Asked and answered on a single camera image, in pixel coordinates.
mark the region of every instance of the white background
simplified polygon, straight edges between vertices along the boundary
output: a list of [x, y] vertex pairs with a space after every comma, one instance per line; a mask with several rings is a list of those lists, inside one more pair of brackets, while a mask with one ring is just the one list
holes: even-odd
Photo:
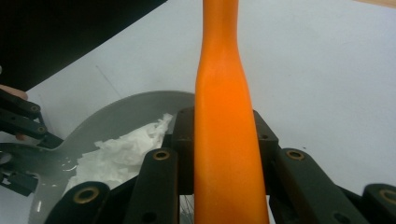
[[[253, 105], [280, 145], [308, 152], [356, 193], [396, 186], [396, 9], [348, 0], [241, 0], [239, 9]], [[194, 92], [201, 36], [201, 1], [169, 0], [32, 88], [30, 101], [66, 138], [126, 96]], [[0, 223], [27, 222], [32, 196], [0, 188], [0, 197]]]

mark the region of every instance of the human hand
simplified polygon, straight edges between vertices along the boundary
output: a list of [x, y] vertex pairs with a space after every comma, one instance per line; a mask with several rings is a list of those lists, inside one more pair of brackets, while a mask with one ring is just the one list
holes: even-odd
[[[24, 92], [24, 91], [20, 91], [20, 90], [14, 89], [14, 88], [9, 87], [9, 86], [4, 86], [4, 85], [0, 85], [0, 89], [3, 90], [3, 91], [8, 92], [10, 94], [13, 94], [15, 96], [18, 96], [22, 100], [27, 100], [28, 99], [28, 96], [27, 96], [26, 92]], [[16, 133], [15, 137], [18, 140], [22, 140], [22, 141], [25, 139], [25, 136], [23, 134], [21, 134], [21, 133]]]

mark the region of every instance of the orange handle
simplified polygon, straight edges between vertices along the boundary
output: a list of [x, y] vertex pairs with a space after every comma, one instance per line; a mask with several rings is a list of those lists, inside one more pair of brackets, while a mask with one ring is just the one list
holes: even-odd
[[237, 0], [204, 0], [196, 80], [195, 223], [268, 223], [258, 139], [236, 38]]

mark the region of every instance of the orange object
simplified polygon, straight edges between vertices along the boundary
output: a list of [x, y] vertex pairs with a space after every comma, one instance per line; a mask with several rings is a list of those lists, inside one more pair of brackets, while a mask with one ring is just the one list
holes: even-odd
[[204, 0], [196, 80], [197, 224], [268, 223], [262, 162], [236, 38], [237, 0]]

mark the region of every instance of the white table surface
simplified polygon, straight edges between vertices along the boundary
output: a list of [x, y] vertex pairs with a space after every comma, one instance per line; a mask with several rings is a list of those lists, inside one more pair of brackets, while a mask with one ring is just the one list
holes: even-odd
[[[29, 90], [30, 101], [66, 138], [126, 96], [194, 92], [201, 36], [201, 1], [169, 0]], [[282, 147], [306, 151], [358, 194], [370, 183], [396, 186], [396, 9], [241, 0], [238, 38], [253, 105]], [[0, 188], [0, 197], [0, 223], [27, 222], [32, 196]]]

